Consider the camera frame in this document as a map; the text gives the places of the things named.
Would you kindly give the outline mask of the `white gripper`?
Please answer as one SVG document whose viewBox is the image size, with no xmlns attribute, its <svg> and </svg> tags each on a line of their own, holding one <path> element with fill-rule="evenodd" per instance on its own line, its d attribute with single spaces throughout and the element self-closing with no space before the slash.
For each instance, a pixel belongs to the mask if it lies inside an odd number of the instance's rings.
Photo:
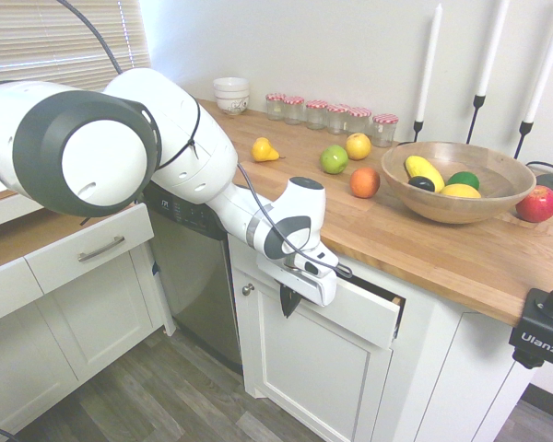
<svg viewBox="0 0 553 442">
<path fill-rule="evenodd" d="M 280 303 L 287 319 L 302 297 L 322 307 L 329 305 L 335 298 L 337 276 L 332 269 L 312 262 L 304 262 L 301 267 L 290 267 L 285 262 L 271 261 L 266 257 L 257 257 L 256 263 L 261 271 L 281 283 Z"/>
</svg>

